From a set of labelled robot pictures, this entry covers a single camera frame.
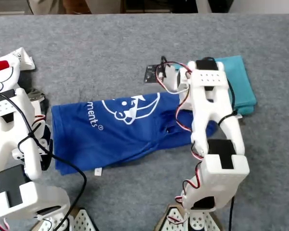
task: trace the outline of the blue cloth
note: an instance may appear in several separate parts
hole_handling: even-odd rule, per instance
[[[250,86],[250,81],[244,67],[242,56],[231,56],[215,60],[224,64],[227,78],[231,83],[236,96],[235,109],[237,109],[238,113],[242,115],[253,113],[257,100]]]
[[[54,106],[55,155],[85,171],[190,144],[191,133],[175,121],[178,104],[178,95],[164,92]],[[181,111],[179,120],[191,127],[192,112]],[[211,121],[207,135],[216,129]],[[63,175],[75,172],[60,161],[55,166]]]

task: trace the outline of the blue t-shirt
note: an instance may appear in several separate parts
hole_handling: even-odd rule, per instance
[[[54,106],[55,155],[85,171],[190,144],[191,133],[175,121],[178,104],[179,95],[164,92]],[[179,120],[191,127],[192,112],[182,110]],[[210,121],[207,135],[216,129]],[[55,166],[61,174],[75,172],[60,161]]]

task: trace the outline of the red wire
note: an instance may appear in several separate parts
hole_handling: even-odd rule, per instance
[[[185,126],[184,124],[182,124],[179,120],[178,120],[178,114],[179,114],[179,111],[180,111],[180,108],[182,107],[182,105],[186,102],[187,98],[188,98],[188,95],[189,95],[189,92],[190,92],[190,87],[188,88],[188,91],[187,91],[187,94],[185,96],[185,98],[183,99],[183,101],[179,104],[179,106],[177,107],[177,110],[175,111],[175,121],[177,122],[177,124],[183,128],[184,130],[187,130],[187,131],[190,131],[192,132],[191,128]]]
[[[186,195],[186,190],[185,190],[185,186],[184,186],[184,183],[187,182],[190,186],[192,186],[194,189],[199,189],[200,188],[200,180],[199,180],[199,169],[198,169],[198,166],[201,162],[199,162],[196,167],[195,167],[195,176],[196,176],[196,181],[197,181],[197,186],[191,181],[191,180],[184,180],[182,182],[182,188],[183,188],[183,191],[184,191],[184,195]]]
[[[187,70],[187,72],[192,72],[192,71],[188,68],[188,66],[186,66],[186,65],[184,65],[184,64],[182,64],[182,63],[178,63],[178,62],[164,62],[164,63],[158,64],[157,67],[156,67],[156,69],[155,69],[155,77],[156,77],[158,83],[159,83],[159,84],[162,86],[162,88],[165,89],[167,92],[169,92],[169,90],[168,90],[168,89],[166,88],[166,86],[160,81],[160,79],[159,79],[159,77],[158,77],[158,67],[161,66],[161,65],[164,65],[164,64],[178,64],[178,65],[184,67],[184,68]]]
[[[39,119],[35,120],[35,121],[33,122],[32,126],[33,126],[34,124],[36,124],[37,122],[41,121],[41,120],[45,120],[45,116],[44,116],[44,117],[40,117]]]
[[[194,145],[195,145],[195,141],[194,141],[194,143],[193,143],[193,145],[192,145],[192,147],[191,147],[191,153],[192,153],[192,155],[193,155],[196,159],[202,161],[202,160],[203,160],[203,156],[199,155],[198,153],[196,153],[196,152],[193,150]]]

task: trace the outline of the white plastic housing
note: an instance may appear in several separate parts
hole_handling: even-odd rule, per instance
[[[0,193],[0,218],[24,219],[38,217],[38,219],[48,218],[54,214],[65,213],[70,206],[69,198],[65,190],[54,187],[44,186],[35,182],[29,182],[19,186],[23,202],[10,208],[6,192]],[[37,215],[37,211],[61,206],[45,216]]]
[[[220,157],[217,154],[205,155],[200,165],[200,188],[194,189],[186,185],[186,195],[183,195],[183,207],[190,210],[196,201],[208,196],[214,196],[215,206],[206,212],[224,207],[236,194],[239,184],[249,174],[250,169],[244,155],[231,156],[234,169],[222,169]],[[191,179],[197,185],[196,177]]]
[[[23,111],[29,124],[34,120],[34,108],[22,88],[15,91],[16,96],[11,100]],[[0,171],[5,169],[5,165],[12,151],[17,148],[18,143],[25,138],[29,130],[21,117],[13,106],[6,100],[0,101],[0,116],[2,113],[8,114],[13,112],[14,121],[6,123],[0,117]],[[36,180],[41,175],[41,166],[39,160],[38,147],[32,138],[27,139],[20,145],[20,149],[24,153],[26,175],[31,180]]]
[[[191,142],[195,142],[195,148],[200,155],[208,153],[206,127],[209,120],[217,123],[232,113],[232,107],[228,94],[228,83],[223,63],[217,62],[218,71],[195,69],[191,74],[191,105],[193,110],[193,123]],[[210,93],[210,102],[207,98],[205,86],[214,87]],[[238,155],[244,155],[245,148],[238,120],[235,116],[228,117],[221,125],[227,139],[231,140]]]

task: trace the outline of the wire bundle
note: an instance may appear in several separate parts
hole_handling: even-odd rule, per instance
[[[35,137],[35,135],[34,135],[34,132],[38,129],[38,127],[40,126],[40,123],[39,123],[34,129],[32,129],[32,127],[31,127],[31,125],[29,124],[29,122],[28,122],[28,120],[27,120],[24,112],[23,112],[10,98],[8,98],[7,96],[5,96],[5,95],[2,94],[2,93],[0,93],[0,96],[1,96],[2,98],[4,98],[6,101],[8,101],[8,102],[19,112],[19,114],[20,114],[21,117],[23,118],[23,120],[24,120],[24,122],[25,122],[25,124],[26,124],[26,127],[27,127],[27,129],[28,129],[28,131],[29,131],[28,136],[25,137],[24,139],[22,139],[22,140],[20,141],[20,143],[18,144],[18,149],[19,149],[20,144],[21,144],[22,142],[24,142],[25,140],[27,140],[27,139],[29,139],[29,138],[32,138],[32,139],[34,140],[34,142],[36,143],[36,145],[37,145],[40,149],[42,149],[46,154],[50,155],[52,158],[54,158],[54,159],[56,159],[56,160],[58,160],[58,161],[60,161],[60,162],[62,162],[62,163],[65,163],[65,164],[71,166],[72,168],[74,168],[74,169],[83,177],[83,184],[82,184],[82,187],[81,187],[81,189],[80,189],[79,194],[77,195],[76,199],[74,200],[74,202],[73,202],[72,205],[70,206],[68,212],[66,213],[66,215],[64,216],[64,218],[62,219],[62,221],[57,225],[57,227],[55,227],[55,228],[53,229],[53,231],[57,231],[57,230],[60,228],[60,226],[67,220],[69,214],[71,213],[71,211],[72,211],[73,208],[75,207],[77,201],[79,200],[79,198],[80,198],[81,195],[83,194],[84,189],[85,189],[86,184],[87,184],[87,177],[86,177],[86,175],[85,175],[77,166],[75,166],[74,164],[66,161],[65,159],[62,159],[62,158],[60,158],[60,157],[58,157],[58,156],[55,156],[55,155],[52,154],[49,150],[47,150],[46,148],[44,148],[44,147],[39,143],[38,139],[37,139],[37,138]],[[44,118],[43,116],[38,116],[37,119],[34,121],[34,123],[37,123],[38,121],[41,121],[42,119],[45,119],[45,118]]]

